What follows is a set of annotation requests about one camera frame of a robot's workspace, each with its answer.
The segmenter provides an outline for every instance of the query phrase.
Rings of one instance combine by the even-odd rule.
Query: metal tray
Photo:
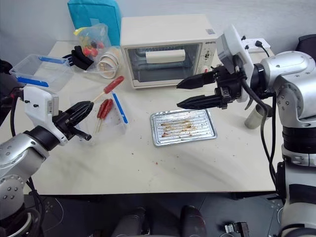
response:
[[[217,137],[208,110],[174,110],[150,116],[154,144],[170,145]]]

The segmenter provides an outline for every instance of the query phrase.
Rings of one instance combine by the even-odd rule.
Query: clear plastic bag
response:
[[[108,26],[103,23],[81,27],[75,30],[74,34],[78,36],[83,54],[94,62],[99,62],[100,57],[111,46],[108,37]]]

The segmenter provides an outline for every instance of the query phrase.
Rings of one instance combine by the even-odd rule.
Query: oven handle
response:
[[[184,49],[146,52],[147,63],[182,62],[185,58],[186,52]]]

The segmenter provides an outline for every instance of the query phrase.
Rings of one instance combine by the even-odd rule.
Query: power strip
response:
[[[264,50],[261,47],[257,47],[255,45],[256,41],[261,41],[262,42],[262,46],[267,50],[269,48],[271,48],[271,46],[268,44],[268,42],[265,41],[265,39],[263,38],[258,38],[258,39],[245,39],[243,40],[243,44],[246,46],[249,46],[248,52],[249,53],[259,53],[259,52],[264,52]]]

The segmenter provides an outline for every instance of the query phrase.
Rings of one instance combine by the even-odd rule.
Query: red sausage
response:
[[[120,84],[124,80],[123,76],[119,76],[118,78],[114,79],[110,84],[108,84],[104,89],[104,93],[108,94],[111,92],[118,84]]]
[[[105,117],[108,115],[108,113],[110,112],[111,108],[113,106],[113,100],[109,99],[108,103],[106,104],[104,110],[101,113],[100,118],[101,119],[105,119]]]
[[[103,103],[100,105],[100,108],[99,108],[99,111],[98,111],[98,114],[97,114],[97,118],[98,118],[98,119],[100,118],[101,113],[102,113],[102,111],[104,110],[104,107],[107,105],[108,101],[109,101],[108,99],[105,99],[105,100],[103,101]]]

